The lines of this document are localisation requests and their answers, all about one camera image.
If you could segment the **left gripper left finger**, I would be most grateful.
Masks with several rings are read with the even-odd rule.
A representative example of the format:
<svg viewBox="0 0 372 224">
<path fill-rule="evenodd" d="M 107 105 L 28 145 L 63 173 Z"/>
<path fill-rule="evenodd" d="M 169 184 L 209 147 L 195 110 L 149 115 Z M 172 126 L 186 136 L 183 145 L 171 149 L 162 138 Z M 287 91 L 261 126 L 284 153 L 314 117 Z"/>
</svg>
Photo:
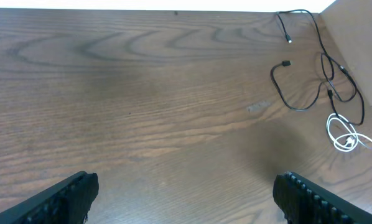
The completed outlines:
<svg viewBox="0 0 372 224">
<path fill-rule="evenodd" d="M 0 224 L 84 224 L 98 195 L 96 173 L 77 172 L 0 213 Z"/>
</svg>

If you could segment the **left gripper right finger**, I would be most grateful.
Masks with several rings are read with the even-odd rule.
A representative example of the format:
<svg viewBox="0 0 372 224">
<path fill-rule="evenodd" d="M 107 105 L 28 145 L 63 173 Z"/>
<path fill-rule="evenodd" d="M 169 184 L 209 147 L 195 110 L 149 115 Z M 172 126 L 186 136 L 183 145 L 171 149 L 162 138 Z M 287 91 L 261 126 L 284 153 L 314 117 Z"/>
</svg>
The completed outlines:
<svg viewBox="0 0 372 224">
<path fill-rule="evenodd" d="M 291 224 L 372 224 L 372 214 L 295 172 L 276 176 L 272 196 Z"/>
</svg>

